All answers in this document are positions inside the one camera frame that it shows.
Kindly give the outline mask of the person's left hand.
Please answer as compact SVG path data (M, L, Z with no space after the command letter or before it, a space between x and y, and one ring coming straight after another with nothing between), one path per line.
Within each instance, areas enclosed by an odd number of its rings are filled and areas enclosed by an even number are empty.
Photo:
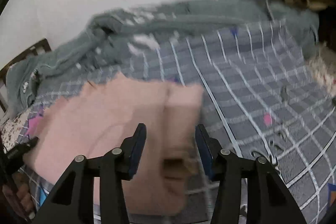
M13 190L8 185L3 185L1 188L2 194L9 203L10 209L17 216L31 219L30 217L35 215L35 205L31 198L29 179L25 174L16 172L13 174L13 180L17 187L16 190Z

